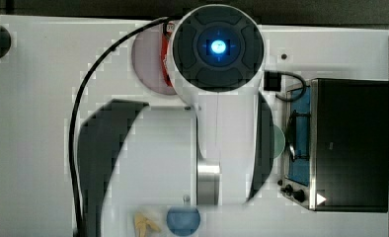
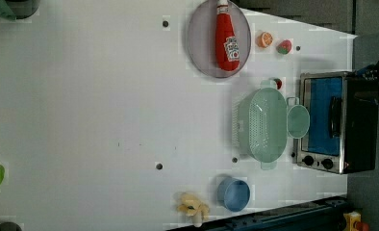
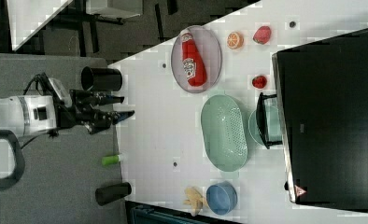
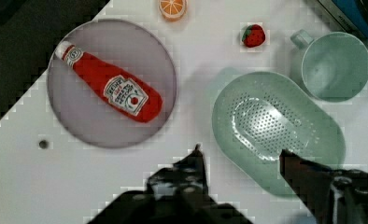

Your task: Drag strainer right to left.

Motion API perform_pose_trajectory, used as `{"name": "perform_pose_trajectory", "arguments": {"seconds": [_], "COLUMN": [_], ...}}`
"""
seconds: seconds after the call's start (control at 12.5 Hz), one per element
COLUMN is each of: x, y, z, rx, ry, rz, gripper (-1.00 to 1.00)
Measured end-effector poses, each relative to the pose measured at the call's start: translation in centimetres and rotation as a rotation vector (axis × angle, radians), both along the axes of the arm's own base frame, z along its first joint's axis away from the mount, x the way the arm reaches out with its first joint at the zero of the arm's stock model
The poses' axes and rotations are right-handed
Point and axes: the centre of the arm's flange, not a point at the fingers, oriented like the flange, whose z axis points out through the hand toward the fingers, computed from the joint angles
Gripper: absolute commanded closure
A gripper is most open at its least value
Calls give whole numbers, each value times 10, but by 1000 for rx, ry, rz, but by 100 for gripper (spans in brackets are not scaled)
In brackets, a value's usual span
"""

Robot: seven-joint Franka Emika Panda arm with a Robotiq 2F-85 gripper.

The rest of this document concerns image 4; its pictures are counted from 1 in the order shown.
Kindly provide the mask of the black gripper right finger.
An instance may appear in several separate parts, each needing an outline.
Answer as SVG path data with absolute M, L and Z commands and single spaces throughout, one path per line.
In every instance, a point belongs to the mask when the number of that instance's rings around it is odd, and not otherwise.
M 280 173 L 318 224 L 368 224 L 368 173 L 333 169 L 284 149 Z

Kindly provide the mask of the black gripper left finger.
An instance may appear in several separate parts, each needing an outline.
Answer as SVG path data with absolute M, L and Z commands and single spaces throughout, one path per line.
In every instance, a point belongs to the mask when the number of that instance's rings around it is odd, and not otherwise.
M 87 224 L 253 224 L 208 194 L 204 154 L 197 144 L 184 159 L 147 179 L 146 189 L 122 193 Z

